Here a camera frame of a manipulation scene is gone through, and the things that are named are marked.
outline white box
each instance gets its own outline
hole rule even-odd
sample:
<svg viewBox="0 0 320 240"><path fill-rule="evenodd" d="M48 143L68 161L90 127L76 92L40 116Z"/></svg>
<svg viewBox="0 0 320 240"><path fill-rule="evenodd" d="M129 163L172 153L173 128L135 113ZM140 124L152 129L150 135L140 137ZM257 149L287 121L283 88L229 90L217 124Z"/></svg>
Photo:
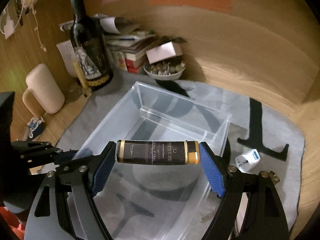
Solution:
<svg viewBox="0 0 320 240"><path fill-rule="evenodd" d="M147 51L147 56L150 64L181 55L182 49L180 44L174 42L169 42Z"/></svg>

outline transparent storage box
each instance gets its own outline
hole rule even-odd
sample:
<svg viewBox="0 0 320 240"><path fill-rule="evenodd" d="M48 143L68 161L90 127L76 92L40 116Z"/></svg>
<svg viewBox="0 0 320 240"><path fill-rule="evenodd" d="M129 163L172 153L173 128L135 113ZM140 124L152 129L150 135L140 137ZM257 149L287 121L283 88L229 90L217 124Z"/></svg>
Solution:
<svg viewBox="0 0 320 240"><path fill-rule="evenodd" d="M216 155L221 155L229 119L229 114L187 97L136 82L75 158L89 153L98 155L109 141L119 139L205 141ZM209 191L200 164L116 163L104 190L94 201L113 239L176 240L185 237L193 215Z"/></svg>

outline metal bolt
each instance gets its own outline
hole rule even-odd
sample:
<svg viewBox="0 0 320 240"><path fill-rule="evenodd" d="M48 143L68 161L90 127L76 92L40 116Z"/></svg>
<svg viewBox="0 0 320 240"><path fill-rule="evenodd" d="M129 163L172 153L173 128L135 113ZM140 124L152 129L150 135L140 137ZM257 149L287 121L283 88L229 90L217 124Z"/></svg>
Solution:
<svg viewBox="0 0 320 240"><path fill-rule="evenodd" d="M47 177L51 178L54 175L54 171L47 172Z"/></svg>
<svg viewBox="0 0 320 240"><path fill-rule="evenodd" d="M85 172L87 169L88 169L88 167L85 165L79 167L80 172Z"/></svg>
<svg viewBox="0 0 320 240"><path fill-rule="evenodd" d="M236 167L236 166L233 166L233 165L230 165L230 166L228 167L228 171L230 171L230 172L236 172L236 171L237 171L237 167Z"/></svg>
<svg viewBox="0 0 320 240"><path fill-rule="evenodd" d="M269 176L269 174L266 171L262 171L261 176L264 178L267 178Z"/></svg>

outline gray cloth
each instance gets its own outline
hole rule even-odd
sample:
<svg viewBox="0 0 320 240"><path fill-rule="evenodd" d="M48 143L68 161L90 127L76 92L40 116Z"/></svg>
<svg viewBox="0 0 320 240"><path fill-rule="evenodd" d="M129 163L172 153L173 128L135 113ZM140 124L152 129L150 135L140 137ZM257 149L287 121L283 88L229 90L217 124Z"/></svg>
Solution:
<svg viewBox="0 0 320 240"><path fill-rule="evenodd" d="M147 76L116 70L111 83L93 93L81 114L79 114L74 122L66 129L57 147L64 151L79 149L102 119L126 92L130 90L136 81L158 86L153 79ZM196 102L232 114L228 139L231 148L230 164L234 164L234 158L248 150L238 144L236 139L246 139L249 134L249 97L199 82L177 81L177 83L184 88L188 95ZM281 151L286 144L289 144L288 158L286 162L283 162L260 154L261 162L258 163L251 172L257 174L262 170L268 172L274 171L277 176L280 177L280 183L276 185L276 189L281 198L290 229L297 217L297 205L301 187L301 160L304 153L305 141L300 129L288 118L268 106L263 105L262 109L264 145L272 150ZM133 212L129 216L138 215L139 218L142 217L140 219L141 221L146 221L152 217L152 212L144 209L139 210L138 213L134 213L137 212L137 209L133 208L137 208L135 203L130 203L130 201L124 199L122 196L117 195L115 202L121 202L122 208L127 206L128 209ZM183 237L186 236L187 239L200 239L210 222L202 224L199 218L214 211L218 205L219 200L216 199L215 194L210 193L210 197L201 203L197 213L193 217L194 227L190 230L190 234L187 236L183 235ZM122 223L125 219L128 221L128 218L125 218L125 213L123 213L122 216L124 216ZM129 221L130 222L127 223L127 233L134 231L133 228L137 226L132 220ZM135 235L125 237L124 232L121 232L117 225L108 226L107 224L106 226L111 231L111 235L113 235L114 231L119 231L117 232L117 239L135 239L136 237Z"/></svg>

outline white bowl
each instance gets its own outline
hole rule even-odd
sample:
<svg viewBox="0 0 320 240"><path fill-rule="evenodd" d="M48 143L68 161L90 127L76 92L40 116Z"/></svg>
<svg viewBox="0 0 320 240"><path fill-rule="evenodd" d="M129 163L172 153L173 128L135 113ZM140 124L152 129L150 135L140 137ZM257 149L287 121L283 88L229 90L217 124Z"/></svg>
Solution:
<svg viewBox="0 0 320 240"><path fill-rule="evenodd" d="M183 71L186 69L186 66L184 66L182 71L180 71L178 73L171 74L171 75L153 74L153 73L151 73L151 72L146 70L146 66L143 66L143 69L144 69L144 71L147 73L147 75L149 77L152 77L152 78L154 78L156 80L178 80L181 77Z"/></svg>

